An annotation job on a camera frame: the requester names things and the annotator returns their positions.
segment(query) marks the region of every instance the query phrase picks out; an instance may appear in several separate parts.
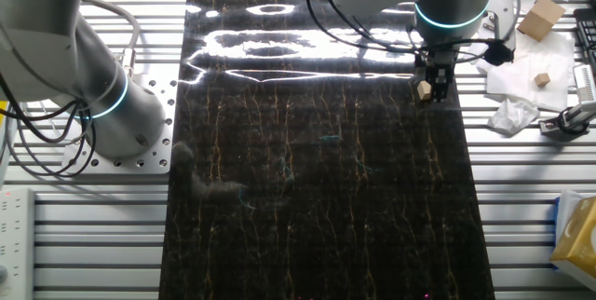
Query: blue led ring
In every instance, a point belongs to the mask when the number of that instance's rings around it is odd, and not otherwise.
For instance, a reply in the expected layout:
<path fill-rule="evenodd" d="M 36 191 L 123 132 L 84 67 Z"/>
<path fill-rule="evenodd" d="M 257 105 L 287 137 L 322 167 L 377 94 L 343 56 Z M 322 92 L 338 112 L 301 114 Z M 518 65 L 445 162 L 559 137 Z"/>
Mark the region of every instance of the blue led ring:
<path fill-rule="evenodd" d="M 418 13 L 418 15 L 420 15 L 420 17 L 422 17 L 423 20 L 425 20 L 427 23 L 435 25 L 437 27 L 443 28 L 443 29 L 458 29 L 464 26 L 468 26 L 469 24 L 473 23 L 474 21 L 480 19 L 482 16 L 484 16 L 484 13 L 486 12 L 486 9 L 488 8 L 488 5 L 484 8 L 484 10 L 478 14 L 478 16 L 474 17 L 472 20 L 468 20 L 465 21 L 463 23 L 459 23 L 459 24 L 443 24 L 443 23 L 439 23 L 437 21 L 434 21 L 432 19 L 430 19 L 429 17 L 427 17 L 427 15 L 422 13 L 422 10 L 420 10 L 420 7 L 418 7 L 418 5 L 414 5 L 416 7 L 416 12 Z"/>
<path fill-rule="evenodd" d="M 129 78 L 127 76 L 124 76 L 124 78 L 126 79 L 126 82 L 124 84 L 124 91 L 122 91 L 122 95 L 120 95 L 120 98 L 118 99 L 118 101 L 116 101 L 108 110 L 105 110 L 102 113 L 94 115 L 93 118 L 99 118 L 101 116 L 106 116 L 106 115 L 110 114 L 124 100 L 124 97 L 127 96 L 127 90 L 129 90 Z"/>

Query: wooden block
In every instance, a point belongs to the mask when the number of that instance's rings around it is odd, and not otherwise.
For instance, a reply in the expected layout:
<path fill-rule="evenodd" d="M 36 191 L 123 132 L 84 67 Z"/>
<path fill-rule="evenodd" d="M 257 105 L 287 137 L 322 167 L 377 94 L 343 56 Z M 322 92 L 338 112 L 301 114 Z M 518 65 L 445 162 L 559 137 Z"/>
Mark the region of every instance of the wooden block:
<path fill-rule="evenodd" d="M 537 77 L 534 78 L 536 85 L 540 88 L 545 87 L 550 82 L 550 77 L 548 73 L 539 74 Z"/>
<path fill-rule="evenodd" d="M 432 87 L 426 81 L 421 81 L 418 84 L 418 96 L 420 97 L 420 101 L 428 101 L 430 100 Z"/>
<path fill-rule="evenodd" d="M 518 30 L 542 41 L 565 13 L 565 9 L 551 0 L 539 0 L 521 21 Z"/>

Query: electrical outlet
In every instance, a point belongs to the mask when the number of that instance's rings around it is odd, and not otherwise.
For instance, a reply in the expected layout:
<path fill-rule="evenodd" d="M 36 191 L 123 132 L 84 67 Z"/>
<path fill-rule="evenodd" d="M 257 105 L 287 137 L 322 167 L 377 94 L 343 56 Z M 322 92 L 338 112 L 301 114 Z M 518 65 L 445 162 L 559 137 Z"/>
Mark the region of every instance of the electrical outlet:
<path fill-rule="evenodd" d="M 29 188 L 0 191 L 0 300 L 33 300 L 34 208 Z"/>

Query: bolt hole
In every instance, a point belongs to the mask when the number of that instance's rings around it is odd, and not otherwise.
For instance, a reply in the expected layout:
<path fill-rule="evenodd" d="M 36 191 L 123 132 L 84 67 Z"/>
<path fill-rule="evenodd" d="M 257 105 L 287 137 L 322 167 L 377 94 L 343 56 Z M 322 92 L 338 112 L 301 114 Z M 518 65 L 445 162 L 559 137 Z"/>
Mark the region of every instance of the bolt hole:
<path fill-rule="evenodd" d="M 145 138 L 145 136 L 143 136 L 141 134 L 140 135 L 136 135 L 134 137 L 134 139 L 137 141 L 137 143 L 140 146 L 149 147 L 149 142 L 147 141 L 147 139 Z"/>

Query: black marble surface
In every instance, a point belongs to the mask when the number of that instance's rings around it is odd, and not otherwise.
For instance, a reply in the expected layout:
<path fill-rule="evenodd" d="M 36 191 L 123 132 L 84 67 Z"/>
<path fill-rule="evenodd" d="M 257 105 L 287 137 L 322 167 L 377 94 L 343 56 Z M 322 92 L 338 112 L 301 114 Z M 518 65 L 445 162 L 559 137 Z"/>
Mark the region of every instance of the black marble surface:
<path fill-rule="evenodd" d="M 305 0 L 188 4 L 160 299 L 494 299 L 455 88 Z"/>

